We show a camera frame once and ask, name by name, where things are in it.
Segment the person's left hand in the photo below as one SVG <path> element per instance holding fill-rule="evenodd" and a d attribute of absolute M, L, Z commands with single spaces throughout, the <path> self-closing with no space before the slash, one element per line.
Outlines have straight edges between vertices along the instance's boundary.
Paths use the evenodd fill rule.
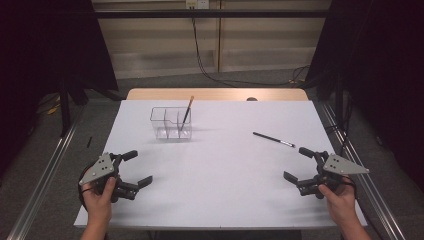
<path fill-rule="evenodd" d="M 112 216 L 111 196 L 115 187 L 116 179 L 110 177 L 106 181 L 103 193 L 97 195 L 91 184 L 83 186 L 83 198 L 88 212 L 88 227 L 107 228 Z"/>

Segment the black pen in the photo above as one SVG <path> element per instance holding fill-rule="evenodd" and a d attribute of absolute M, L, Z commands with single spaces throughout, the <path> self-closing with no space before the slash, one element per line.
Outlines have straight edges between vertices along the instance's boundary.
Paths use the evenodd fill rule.
<path fill-rule="evenodd" d="M 258 132 L 253 132 L 253 135 L 259 136 L 261 138 L 265 138 L 265 139 L 268 139 L 268 140 L 271 140 L 271 141 L 274 141 L 274 142 L 281 143 L 281 144 L 286 145 L 286 146 L 289 146 L 291 148 L 295 148 L 296 147 L 296 145 L 293 144 L 293 143 L 286 142 L 286 141 L 283 141 L 283 140 L 280 140 L 280 139 L 277 139 L 277 138 L 274 138 L 274 137 L 271 137 L 271 136 L 267 136 L 267 135 L 264 135 L 264 134 L 261 134 L 261 133 L 258 133 Z"/>

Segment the clear acrylic organizer box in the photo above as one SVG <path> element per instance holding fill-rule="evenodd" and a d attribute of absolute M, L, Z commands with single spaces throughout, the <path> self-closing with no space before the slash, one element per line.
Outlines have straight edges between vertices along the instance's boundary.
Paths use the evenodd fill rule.
<path fill-rule="evenodd" d="M 191 111 L 187 107 L 153 107 L 150 122 L 159 140 L 189 140 Z"/>

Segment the black horizontal bar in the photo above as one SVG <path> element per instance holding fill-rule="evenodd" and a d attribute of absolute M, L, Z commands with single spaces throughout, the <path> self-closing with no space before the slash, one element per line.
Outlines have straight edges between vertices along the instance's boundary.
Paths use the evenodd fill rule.
<path fill-rule="evenodd" d="M 97 18 L 325 18 L 327 10 L 97 10 Z"/>

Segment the orange and black makeup brush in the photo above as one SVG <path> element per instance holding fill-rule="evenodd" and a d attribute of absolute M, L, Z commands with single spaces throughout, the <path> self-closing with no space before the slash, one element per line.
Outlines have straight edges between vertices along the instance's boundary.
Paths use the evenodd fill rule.
<path fill-rule="evenodd" d="M 189 112 L 190 112 L 190 110 L 191 110 L 191 106 L 192 106 L 193 101 L 194 101 L 194 96 L 191 96 L 191 97 L 190 97 L 189 104 L 188 104 L 188 107 L 187 107 L 187 109 L 186 109 L 186 112 L 185 112 L 185 115 L 184 115 L 184 118 L 183 118 L 182 125 L 181 125 L 181 127 L 180 127 L 180 130 L 183 130 L 183 128 L 184 128 L 184 125 L 185 125 L 186 120 L 187 120 L 187 118 L 188 118 L 188 114 L 189 114 Z"/>

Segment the aluminium rail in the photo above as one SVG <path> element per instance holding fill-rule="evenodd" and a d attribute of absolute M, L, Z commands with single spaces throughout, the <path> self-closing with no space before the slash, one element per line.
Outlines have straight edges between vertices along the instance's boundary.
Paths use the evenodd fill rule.
<path fill-rule="evenodd" d="M 72 141 L 76 125 L 80 122 L 84 110 L 84 106 L 76 106 L 74 110 L 68 110 L 71 121 L 68 127 L 61 127 L 61 136 L 57 135 L 54 138 L 55 149 L 49 155 L 48 162 L 44 165 L 43 172 L 37 179 L 36 184 L 27 191 L 29 198 L 22 208 L 22 211 L 15 221 L 6 240 L 25 240 L 27 237 L 29 229 L 31 228 L 31 225 L 33 224 L 42 205 L 58 166 L 60 165 L 63 156 Z"/>
<path fill-rule="evenodd" d="M 342 153 L 347 157 L 348 160 L 351 160 L 353 163 L 362 166 L 363 162 L 353 144 L 349 140 L 347 134 L 337 126 L 336 114 L 334 110 L 328 103 L 322 104 L 322 110 L 327 121 L 330 123 L 329 129 L 335 134 L 337 138 Z M 369 200 L 374 212 L 378 217 L 379 222 L 383 227 L 383 231 L 376 230 L 376 233 L 380 236 L 385 233 L 389 240 L 406 240 L 400 229 L 400 226 L 392 214 L 392 211 L 386 204 L 383 196 L 380 194 L 372 178 L 369 175 L 359 175 L 357 176 L 357 182 L 362 187 L 366 198 Z"/>

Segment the dark curtain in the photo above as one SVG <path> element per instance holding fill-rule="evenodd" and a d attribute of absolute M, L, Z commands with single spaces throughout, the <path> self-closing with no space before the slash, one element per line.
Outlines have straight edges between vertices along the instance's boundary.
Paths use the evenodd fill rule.
<path fill-rule="evenodd" d="M 0 176 L 62 86 L 118 89 L 92 0 L 0 0 Z"/>
<path fill-rule="evenodd" d="M 343 86 L 424 191 L 424 0 L 331 0 L 306 83 Z"/>

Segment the person's right hand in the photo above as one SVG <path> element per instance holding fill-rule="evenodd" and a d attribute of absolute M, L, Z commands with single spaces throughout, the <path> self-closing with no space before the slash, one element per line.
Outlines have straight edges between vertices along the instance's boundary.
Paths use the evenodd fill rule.
<path fill-rule="evenodd" d="M 359 224 L 355 210 L 355 191 L 351 185 L 342 185 L 336 191 L 321 184 L 319 191 L 327 199 L 327 207 L 332 220 L 340 228 L 353 227 Z"/>

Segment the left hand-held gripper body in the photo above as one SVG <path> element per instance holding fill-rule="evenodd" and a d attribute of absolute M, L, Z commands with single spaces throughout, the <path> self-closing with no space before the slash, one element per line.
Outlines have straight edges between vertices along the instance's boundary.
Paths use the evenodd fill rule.
<path fill-rule="evenodd" d="M 119 166 L 123 161 L 122 154 L 104 153 L 97 160 L 88 165 L 79 179 L 79 190 L 82 186 L 90 183 L 94 191 L 101 195 L 106 181 L 110 177 L 116 179 L 115 188 L 112 193 L 111 202 L 116 203 L 120 198 L 134 200 L 138 193 L 138 186 L 124 182 L 119 174 Z"/>

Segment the white table mat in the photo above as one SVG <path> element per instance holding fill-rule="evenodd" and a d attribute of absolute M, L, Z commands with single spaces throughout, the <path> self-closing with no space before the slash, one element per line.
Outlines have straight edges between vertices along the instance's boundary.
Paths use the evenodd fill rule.
<path fill-rule="evenodd" d="M 112 206 L 113 228 L 143 230 L 309 229 L 332 226 L 326 203 L 301 196 L 283 177 L 316 173 L 300 147 L 331 152 L 310 101 L 199 101 L 192 103 L 188 141 L 156 138 L 155 101 L 122 102 L 105 149 L 138 152 L 120 166 L 123 180 L 153 176 L 135 200 Z M 253 135 L 258 132 L 295 148 Z"/>

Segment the black metal stand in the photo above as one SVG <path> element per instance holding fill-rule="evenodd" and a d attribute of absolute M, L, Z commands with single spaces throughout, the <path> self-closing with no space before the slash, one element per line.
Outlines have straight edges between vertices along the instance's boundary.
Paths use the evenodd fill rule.
<path fill-rule="evenodd" d="M 71 126 L 71 117 L 69 109 L 68 91 L 66 87 L 66 81 L 62 79 L 59 83 L 59 95 L 60 95 L 60 108 L 62 116 L 62 132 L 61 136 L 64 137 Z"/>
<path fill-rule="evenodd" d="M 340 74 L 336 77 L 335 88 L 335 116 L 336 124 L 339 129 L 343 129 L 343 80 Z"/>

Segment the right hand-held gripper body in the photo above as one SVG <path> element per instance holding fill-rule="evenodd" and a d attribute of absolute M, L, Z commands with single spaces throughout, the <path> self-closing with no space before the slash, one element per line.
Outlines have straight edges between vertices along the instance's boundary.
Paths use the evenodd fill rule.
<path fill-rule="evenodd" d="M 336 154 L 315 152 L 312 158 L 317 163 L 317 174 L 312 179 L 300 180 L 298 189 L 301 196 L 315 195 L 322 199 L 323 195 L 318 189 L 321 184 L 326 185 L 330 190 L 335 191 L 340 185 L 345 184 L 345 175 L 368 174 L 369 169 L 360 166 Z"/>

